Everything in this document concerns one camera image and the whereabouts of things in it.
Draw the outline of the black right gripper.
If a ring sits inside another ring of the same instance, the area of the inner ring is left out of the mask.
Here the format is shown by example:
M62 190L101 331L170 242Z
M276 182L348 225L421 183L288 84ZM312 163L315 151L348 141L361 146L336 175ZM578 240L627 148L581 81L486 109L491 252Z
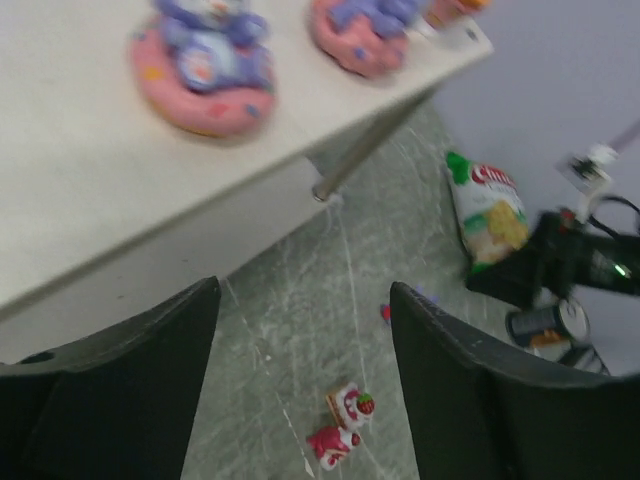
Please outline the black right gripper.
M561 299L576 286L637 297L639 236L589 233L546 212L522 248L470 272L465 286L519 309L532 308L542 289Z

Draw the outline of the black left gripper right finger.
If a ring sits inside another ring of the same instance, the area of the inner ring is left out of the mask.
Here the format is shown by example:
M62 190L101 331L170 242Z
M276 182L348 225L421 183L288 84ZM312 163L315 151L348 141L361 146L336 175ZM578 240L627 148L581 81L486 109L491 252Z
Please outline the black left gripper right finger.
M392 338L423 479L635 479L639 379L531 355L409 285L390 288Z

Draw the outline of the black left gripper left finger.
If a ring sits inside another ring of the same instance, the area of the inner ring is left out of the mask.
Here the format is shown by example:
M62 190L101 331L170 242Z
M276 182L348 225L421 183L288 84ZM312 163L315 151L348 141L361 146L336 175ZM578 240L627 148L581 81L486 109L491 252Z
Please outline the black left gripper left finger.
M1 367L4 479L178 479L221 288L196 282L95 334Z

